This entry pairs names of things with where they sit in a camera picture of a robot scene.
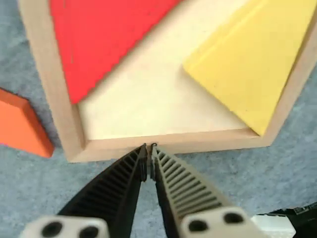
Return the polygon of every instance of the yellow block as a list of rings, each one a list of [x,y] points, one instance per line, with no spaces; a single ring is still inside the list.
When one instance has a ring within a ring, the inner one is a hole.
[[[259,135],[287,81],[317,0],[250,0],[184,69]]]

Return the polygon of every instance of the wooden frame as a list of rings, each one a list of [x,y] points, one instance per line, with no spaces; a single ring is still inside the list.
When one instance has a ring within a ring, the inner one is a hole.
[[[158,142],[171,153],[203,152],[269,146],[276,138],[317,62],[316,12],[287,84],[264,136],[251,129],[87,140],[77,105],[70,103],[48,0],[20,0],[20,11],[30,40],[62,146],[70,162],[118,158],[142,143]]]

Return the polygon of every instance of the gray carpet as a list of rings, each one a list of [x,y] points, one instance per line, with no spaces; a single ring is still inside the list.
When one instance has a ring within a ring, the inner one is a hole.
[[[14,0],[0,0],[0,87],[29,99],[60,145]],[[250,215],[315,202],[316,91],[317,69],[271,147],[179,157]],[[56,213],[112,162],[68,164],[61,148],[42,159],[0,146],[0,237],[17,237],[27,222]],[[153,182],[142,185],[131,237],[165,237]]]

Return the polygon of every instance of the foam block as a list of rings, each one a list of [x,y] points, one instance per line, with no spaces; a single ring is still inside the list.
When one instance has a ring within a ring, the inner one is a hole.
[[[317,0],[251,0],[184,62],[184,69],[263,135]]]
[[[78,103],[181,0],[51,0],[72,103]]]
[[[0,144],[43,157],[54,146],[28,100],[0,89]]]

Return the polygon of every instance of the red triangle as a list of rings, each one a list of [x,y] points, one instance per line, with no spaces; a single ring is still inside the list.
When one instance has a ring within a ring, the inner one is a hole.
[[[69,97],[78,103],[181,0],[51,0]]]

